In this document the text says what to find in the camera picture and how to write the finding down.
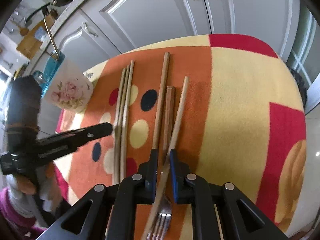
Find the left white gloved hand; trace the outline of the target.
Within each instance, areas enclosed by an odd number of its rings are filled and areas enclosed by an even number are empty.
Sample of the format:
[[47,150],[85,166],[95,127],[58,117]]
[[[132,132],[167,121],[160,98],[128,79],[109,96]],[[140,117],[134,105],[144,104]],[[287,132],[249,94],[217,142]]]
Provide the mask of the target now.
[[62,201],[54,163],[51,161],[46,166],[38,167],[36,175],[39,182],[38,186],[35,186],[28,178],[20,174],[6,176],[10,204],[19,215],[25,218],[35,216],[34,208],[28,199],[29,196],[37,194],[42,200],[42,209],[49,213],[55,212]]

